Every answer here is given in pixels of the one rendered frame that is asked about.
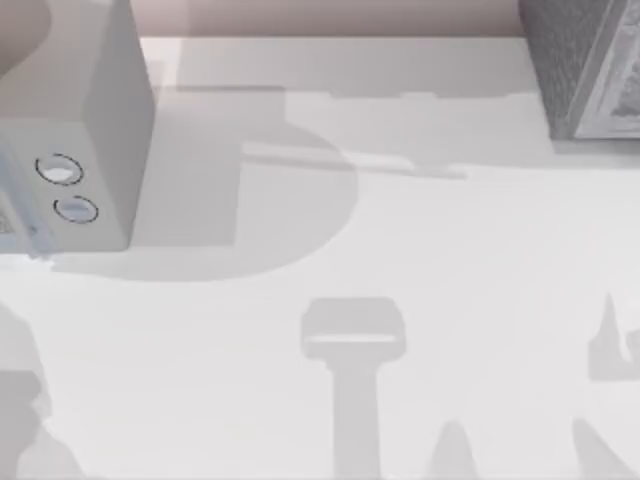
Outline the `larger microwave knob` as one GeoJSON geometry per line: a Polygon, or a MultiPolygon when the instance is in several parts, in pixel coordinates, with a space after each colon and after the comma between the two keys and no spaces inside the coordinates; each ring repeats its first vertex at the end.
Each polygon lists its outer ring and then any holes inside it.
{"type": "Polygon", "coordinates": [[[84,169],[81,164],[62,153],[52,153],[37,158],[35,169],[41,178],[54,185],[75,185],[84,178],[84,169]]]}

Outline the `pale microwave oven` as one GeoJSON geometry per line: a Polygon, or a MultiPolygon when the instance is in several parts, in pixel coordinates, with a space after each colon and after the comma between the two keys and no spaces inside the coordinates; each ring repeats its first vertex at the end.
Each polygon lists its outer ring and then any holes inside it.
{"type": "Polygon", "coordinates": [[[0,254],[126,249],[155,113],[131,0],[0,0],[0,254]],[[84,178],[41,178],[35,161],[52,153],[84,178]],[[98,206],[94,222],[55,213],[76,195],[98,206]]]}

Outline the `smaller microwave knob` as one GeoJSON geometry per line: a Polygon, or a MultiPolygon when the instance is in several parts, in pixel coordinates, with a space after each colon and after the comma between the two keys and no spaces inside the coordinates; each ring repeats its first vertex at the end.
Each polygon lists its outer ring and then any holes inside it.
{"type": "Polygon", "coordinates": [[[60,218],[73,224],[89,224],[99,216],[98,206],[90,199],[79,195],[56,199],[53,209],[60,218]]]}

